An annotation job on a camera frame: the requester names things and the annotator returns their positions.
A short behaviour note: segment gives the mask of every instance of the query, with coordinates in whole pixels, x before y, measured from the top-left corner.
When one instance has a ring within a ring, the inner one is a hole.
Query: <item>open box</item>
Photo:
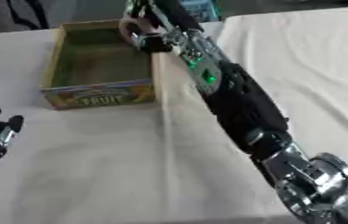
[[[153,102],[151,55],[126,43],[118,20],[63,24],[40,90],[56,109]]]

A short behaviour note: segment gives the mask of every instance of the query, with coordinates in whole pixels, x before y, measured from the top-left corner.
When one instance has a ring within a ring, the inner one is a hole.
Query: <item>table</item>
[[[170,55],[155,56],[161,106],[49,109],[54,33],[0,34],[0,107],[26,117],[0,161],[0,224],[298,223]],[[231,17],[217,36],[310,155],[348,162],[348,9]]]

